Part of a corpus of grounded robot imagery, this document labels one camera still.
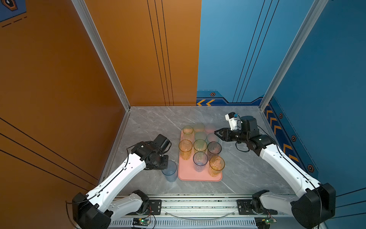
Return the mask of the smoky grey glass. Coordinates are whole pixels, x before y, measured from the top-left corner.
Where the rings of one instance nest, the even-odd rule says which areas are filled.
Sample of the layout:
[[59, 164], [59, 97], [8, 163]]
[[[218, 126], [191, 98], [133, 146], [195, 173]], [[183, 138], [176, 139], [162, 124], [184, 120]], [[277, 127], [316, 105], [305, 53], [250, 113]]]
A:
[[218, 142], [210, 142], [207, 146], [208, 159], [210, 160], [214, 156], [219, 156], [222, 151], [222, 146]]

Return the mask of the teal textured glass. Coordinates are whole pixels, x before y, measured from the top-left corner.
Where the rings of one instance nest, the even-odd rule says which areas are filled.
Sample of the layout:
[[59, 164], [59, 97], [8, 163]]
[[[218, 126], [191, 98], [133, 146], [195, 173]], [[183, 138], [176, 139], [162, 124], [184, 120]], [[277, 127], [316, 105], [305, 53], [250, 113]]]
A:
[[207, 140], [207, 134], [205, 132], [196, 132], [194, 135], [195, 140]]
[[206, 139], [207, 143], [211, 143], [211, 142], [220, 142], [220, 138], [218, 136], [216, 136], [214, 133], [209, 133], [207, 135], [207, 139]]

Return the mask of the tall blue glass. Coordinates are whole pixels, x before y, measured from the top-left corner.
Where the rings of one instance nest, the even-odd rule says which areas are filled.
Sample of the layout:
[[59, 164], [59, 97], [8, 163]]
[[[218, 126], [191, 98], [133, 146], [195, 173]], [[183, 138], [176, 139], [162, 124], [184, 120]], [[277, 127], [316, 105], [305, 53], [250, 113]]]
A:
[[175, 182], [177, 179], [177, 171], [177, 164], [174, 161], [169, 160], [167, 168], [163, 169], [162, 173], [168, 182]]

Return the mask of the tall green glass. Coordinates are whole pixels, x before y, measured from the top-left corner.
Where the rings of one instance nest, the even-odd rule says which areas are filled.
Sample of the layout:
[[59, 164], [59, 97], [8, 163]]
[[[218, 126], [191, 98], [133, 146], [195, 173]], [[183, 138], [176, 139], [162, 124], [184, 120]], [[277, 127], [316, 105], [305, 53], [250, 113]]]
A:
[[194, 152], [203, 152], [206, 153], [207, 151], [207, 142], [203, 139], [195, 140], [193, 143]]

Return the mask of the tall yellow glass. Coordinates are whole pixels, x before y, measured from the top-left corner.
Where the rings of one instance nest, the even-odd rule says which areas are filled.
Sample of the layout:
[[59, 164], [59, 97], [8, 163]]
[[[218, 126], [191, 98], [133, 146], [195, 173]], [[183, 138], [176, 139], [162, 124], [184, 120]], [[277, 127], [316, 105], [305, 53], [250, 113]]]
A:
[[188, 160], [191, 157], [193, 144], [190, 140], [184, 139], [179, 143], [180, 157], [183, 160]]

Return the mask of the blue short glass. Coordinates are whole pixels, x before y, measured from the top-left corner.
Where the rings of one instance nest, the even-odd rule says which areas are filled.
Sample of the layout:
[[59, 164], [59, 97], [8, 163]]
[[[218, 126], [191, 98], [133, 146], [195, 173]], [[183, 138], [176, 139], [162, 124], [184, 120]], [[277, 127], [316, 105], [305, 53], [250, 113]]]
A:
[[202, 172], [208, 162], [208, 156], [205, 152], [196, 152], [193, 156], [194, 169], [196, 172]]

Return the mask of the pale pink clear glass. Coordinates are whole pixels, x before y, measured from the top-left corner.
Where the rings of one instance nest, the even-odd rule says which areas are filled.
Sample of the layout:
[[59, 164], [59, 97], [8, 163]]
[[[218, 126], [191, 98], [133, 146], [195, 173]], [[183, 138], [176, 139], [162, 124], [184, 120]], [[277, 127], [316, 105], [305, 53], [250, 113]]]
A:
[[214, 133], [216, 130], [216, 126], [214, 124], [206, 124], [205, 125], [205, 133], [208, 135], [208, 134], [211, 134], [211, 133]]

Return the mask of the yellow-green short glass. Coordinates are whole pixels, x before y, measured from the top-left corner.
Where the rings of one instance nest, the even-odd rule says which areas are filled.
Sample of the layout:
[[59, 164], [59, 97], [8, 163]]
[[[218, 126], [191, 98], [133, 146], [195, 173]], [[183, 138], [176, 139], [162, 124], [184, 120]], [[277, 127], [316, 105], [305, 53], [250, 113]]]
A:
[[197, 123], [193, 125], [193, 132], [204, 132], [205, 131], [205, 125], [203, 123]]

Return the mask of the amber orange glass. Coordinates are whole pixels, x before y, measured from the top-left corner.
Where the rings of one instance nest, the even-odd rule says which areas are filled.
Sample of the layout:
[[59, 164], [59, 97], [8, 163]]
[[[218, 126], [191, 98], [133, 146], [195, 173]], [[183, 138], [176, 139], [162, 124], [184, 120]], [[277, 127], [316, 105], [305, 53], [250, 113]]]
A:
[[212, 157], [209, 161], [209, 175], [212, 177], [221, 175], [225, 165], [224, 159], [220, 156]]

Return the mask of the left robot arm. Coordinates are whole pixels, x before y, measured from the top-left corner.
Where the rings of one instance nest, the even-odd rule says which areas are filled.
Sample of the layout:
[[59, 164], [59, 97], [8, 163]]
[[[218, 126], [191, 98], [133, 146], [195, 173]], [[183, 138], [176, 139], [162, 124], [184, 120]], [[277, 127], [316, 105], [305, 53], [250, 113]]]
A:
[[141, 141], [127, 148], [126, 160], [102, 183], [87, 194], [78, 193], [67, 216], [76, 229], [106, 229], [112, 221], [130, 213], [146, 213], [149, 197], [140, 190], [116, 200], [123, 188], [143, 170], [164, 170], [168, 167], [172, 143], [159, 134], [153, 141]]

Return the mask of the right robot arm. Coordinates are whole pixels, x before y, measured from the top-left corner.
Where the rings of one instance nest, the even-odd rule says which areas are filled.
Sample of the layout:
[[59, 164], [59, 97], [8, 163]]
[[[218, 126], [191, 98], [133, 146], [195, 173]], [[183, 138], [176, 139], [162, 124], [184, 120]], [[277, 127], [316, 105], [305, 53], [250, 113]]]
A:
[[336, 190], [329, 184], [320, 183], [293, 162], [269, 135], [259, 131], [253, 116], [242, 116], [231, 112], [226, 114], [229, 127], [214, 133], [222, 141], [245, 143], [250, 151], [269, 163], [289, 184], [296, 197], [272, 193], [266, 189], [252, 195], [252, 211], [266, 214], [276, 210], [290, 215], [306, 229], [320, 226], [335, 216]]

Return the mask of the pink plastic tray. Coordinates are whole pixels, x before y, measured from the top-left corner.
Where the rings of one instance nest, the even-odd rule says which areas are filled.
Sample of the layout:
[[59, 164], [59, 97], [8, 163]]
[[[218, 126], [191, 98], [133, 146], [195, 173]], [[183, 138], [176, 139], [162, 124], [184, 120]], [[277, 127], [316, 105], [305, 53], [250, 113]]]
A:
[[204, 182], [219, 182], [222, 180], [223, 175], [220, 173], [216, 177], [212, 177], [209, 174], [209, 166], [204, 166], [202, 172], [197, 172], [194, 169], [193, 162], [193, 153], [194, 150], [191, 150], [190, 157], [188, 160], [182, 158], [182, 153], [179, 155], [179, 163], [178, 163], [178, 177], [183, 181], [204, 181]]

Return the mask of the left green circuit board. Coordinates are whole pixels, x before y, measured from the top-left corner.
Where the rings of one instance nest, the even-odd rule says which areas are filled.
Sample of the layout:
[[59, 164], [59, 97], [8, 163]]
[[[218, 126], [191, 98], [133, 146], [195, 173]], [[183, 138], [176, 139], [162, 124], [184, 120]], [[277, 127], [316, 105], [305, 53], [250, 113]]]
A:
[[133, 218], [132, 227], [146, 229], [150, 226], [152, 221], [146, 218]]

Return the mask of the green circuit board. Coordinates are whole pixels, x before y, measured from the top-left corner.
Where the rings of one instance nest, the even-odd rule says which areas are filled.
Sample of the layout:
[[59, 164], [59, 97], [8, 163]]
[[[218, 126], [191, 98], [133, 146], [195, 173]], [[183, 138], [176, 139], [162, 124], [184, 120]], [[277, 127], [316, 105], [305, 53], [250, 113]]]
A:
[[255, 218], [255, 223], [258, 229], [270, 229], [272, 224], [277, 223], [275, 218]]
[[132, 227], [146, 229], [150, 226], [152, 221], [146, 218], [133, 218]]

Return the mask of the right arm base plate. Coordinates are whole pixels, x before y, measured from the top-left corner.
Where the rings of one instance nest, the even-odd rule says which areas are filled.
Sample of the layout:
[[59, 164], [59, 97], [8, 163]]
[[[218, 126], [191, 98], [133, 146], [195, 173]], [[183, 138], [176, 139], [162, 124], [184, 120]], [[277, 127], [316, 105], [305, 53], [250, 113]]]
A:
[[278, 211], [276, 210], [254, 210], [254, 207], [252, 206], [252, 201], [249, 199], [238, 199], [236, 203], [239, 215], [266, 215], [268, 213], [270, 213], [271, 215], [278, 215]]

